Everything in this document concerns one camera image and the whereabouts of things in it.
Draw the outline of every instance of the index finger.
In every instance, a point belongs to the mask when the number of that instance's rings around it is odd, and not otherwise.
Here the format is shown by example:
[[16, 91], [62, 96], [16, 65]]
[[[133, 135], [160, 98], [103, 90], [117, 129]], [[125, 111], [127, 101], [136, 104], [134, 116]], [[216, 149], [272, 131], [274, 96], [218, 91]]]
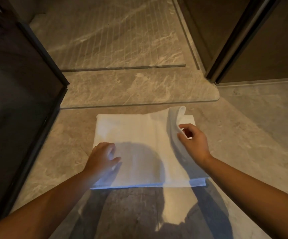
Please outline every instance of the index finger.
[[198, 129], [196, 126], [194, 126], [193, 124], [191, 123], [187, 123], [187, 124], [180, 124], [178, 125], [179, 128], [184, 128], [184, 129], [188, 129], [192, 134], [193, 136], [198, 134], [199, 132], [201, 132], [200, 129]]

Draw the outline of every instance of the folded towel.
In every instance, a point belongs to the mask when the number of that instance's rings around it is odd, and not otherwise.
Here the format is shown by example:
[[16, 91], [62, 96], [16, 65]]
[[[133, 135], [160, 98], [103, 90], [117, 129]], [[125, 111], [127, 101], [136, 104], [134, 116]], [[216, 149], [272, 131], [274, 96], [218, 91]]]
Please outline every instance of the folded towel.
[[208, 175], [177, 138], [179, 124], [195, 124], [185, 110], [177, 106], [145, 115], [98, 114], [93, 146], [115, 143], [114, 156], [122, 160], [91, 189], [205, 185]]

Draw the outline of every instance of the person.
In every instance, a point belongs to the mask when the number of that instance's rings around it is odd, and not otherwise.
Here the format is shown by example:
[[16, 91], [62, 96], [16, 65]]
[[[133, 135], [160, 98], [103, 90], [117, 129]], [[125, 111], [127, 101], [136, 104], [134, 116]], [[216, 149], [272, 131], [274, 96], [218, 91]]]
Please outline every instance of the person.
[[[288, 239], [288, 194], [214, 158], [205, 134], [194, 125], [179, 127], [192, 139], [182, 133], [178, 139], [216, 184], [269, 236]], [[114, 151], [113, 143], [95, 146], [82, 172], [1, 220], [0, 238], [49, 238], [91, 185], [120, 161], [109, 160]]]

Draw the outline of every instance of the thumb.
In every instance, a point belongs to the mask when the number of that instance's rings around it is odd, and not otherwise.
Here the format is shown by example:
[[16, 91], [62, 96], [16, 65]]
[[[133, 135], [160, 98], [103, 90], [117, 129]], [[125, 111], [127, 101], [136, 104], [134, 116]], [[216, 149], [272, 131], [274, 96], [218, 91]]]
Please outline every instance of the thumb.
[[189, 139], [182, 133], [177, 134], [178, 139], [181, 141], [181, 143], [186, 147], [187, 142], [189, 142]]
[[116, 157], [113, 160], [111, 160], [110, 163], [111, 163], [112, 167], [117, 165], [118, 162], [120, 162], [120, 160], [121, 160], [121, 157]]

